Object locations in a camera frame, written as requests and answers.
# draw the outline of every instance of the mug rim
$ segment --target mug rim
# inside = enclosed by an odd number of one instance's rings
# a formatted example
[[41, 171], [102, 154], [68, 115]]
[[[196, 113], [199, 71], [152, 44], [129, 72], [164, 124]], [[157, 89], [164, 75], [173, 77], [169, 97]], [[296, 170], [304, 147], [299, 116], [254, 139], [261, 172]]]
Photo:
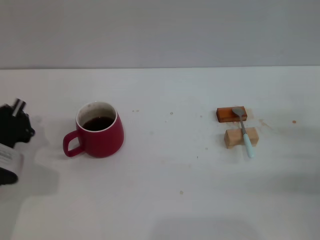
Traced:
[[[110, 106], [113, 108], [113, 110], [115, 111], [114, 121], [113, 121], [113, 123], [112, 123], [110, 126], [108, 126], [107, 128], [104, 128], [104, 129], [102, 129], [102, 130], [99, 130], [99, 131], [90, 131], [90, 130], [87, 130], [87, 129], [83, 128], [83, 127], [79, 124], [79, 121], [78, 121], [79, 113], [80, 113], [80, 111], [81, 111], [83, 108], [85, 108], [85, 107], [88, 106], [89, 104], [98, 104], [98, 103], [108, 104], [108, 105], [110, 105]], [[89, 133], [100, 133], [100, 132], [103, 132], [103, 131], [111, 128], [111, 127], [115, 124], [117, 118], [118, 118], [118, 111], [117, 111], [117, 110], [115, 109], [115, 107], [112, 106], [110, 103], [108, 103], [108, 102], [106, 102], [106, 101], [93, 101], [93, 102], [88, 102], [88, 103], [86, 103], [85, 105], [83, 105], [82, 107], [79, 108], [78, 112], [77, 112], [76, 115], [75, 115], [75, 122], [76, 122], [76, 124], [77, 124], [82, 130], [84, 130], [84, 131], [86, 131], [86, 132], [89, 132]]]

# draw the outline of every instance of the red mug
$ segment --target red mug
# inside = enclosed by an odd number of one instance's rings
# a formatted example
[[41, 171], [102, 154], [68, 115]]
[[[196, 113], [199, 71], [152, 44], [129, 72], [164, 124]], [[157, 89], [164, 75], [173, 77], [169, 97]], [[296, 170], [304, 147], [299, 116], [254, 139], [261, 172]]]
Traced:
[[[87, 130], [84, 125], [93, 119], [106, 117], [113, 123], [102, 130]], [[63, 151], [68, 157], [82, 152], [96, 157], [105, 158], [117, 152], [125, 138], [117, 110], [106, 102], [95, 101], [80, 108], [75, 117], [76, 130], [68, 133], [63, 139]], [[78, 138], [80, 146], [68, 150], [72, 139]]]

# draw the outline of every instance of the mug handle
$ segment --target mug handle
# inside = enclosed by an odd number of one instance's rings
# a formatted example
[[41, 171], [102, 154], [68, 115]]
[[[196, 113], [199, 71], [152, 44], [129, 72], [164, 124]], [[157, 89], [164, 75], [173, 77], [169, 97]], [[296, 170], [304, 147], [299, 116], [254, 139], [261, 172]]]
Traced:
[[72, 132], [68, 133], [67, 135], [65, 135], [65, 137], [63, 139], [63, 151], [67, 157], [74, 157], [75, 155], [78, 155], [84, 151], [80, 146], [77, 146], [76, 148], [74, 148], [70, 151], [68, 150], [69, 143], [71, 142], [71, 140], [78, 138], [78, 137], [79, 137], [79, 133], [77, 130], [72, 131]]

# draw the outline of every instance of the gray wall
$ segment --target gray wall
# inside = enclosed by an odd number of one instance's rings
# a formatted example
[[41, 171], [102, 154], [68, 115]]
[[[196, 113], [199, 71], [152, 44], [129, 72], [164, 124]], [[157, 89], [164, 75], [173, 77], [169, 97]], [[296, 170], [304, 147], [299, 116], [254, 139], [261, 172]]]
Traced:
[[0, 0], [0, 68], [320, 65], [319, 0]]

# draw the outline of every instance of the black object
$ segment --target black object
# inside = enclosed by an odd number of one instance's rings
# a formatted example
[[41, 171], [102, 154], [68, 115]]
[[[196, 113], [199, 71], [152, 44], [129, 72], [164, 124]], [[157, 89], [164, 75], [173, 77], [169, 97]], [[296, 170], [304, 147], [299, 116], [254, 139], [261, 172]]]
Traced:
[[24, 101], [16, 99], [13, 106], [5, 104], [0, 107], [0, 144], [9, 147], [0, 146], [0, 185], [14, 184], [19, 178], [18, 171], [10, 164], [18, 166], [14, 163], [21, 163], [22, 159], [18, 159], [20, 154], [10, 148], [13, 149], [17, 142], [28, 143], [35, 135], [29, 115], [23, 111], [25, 105]]

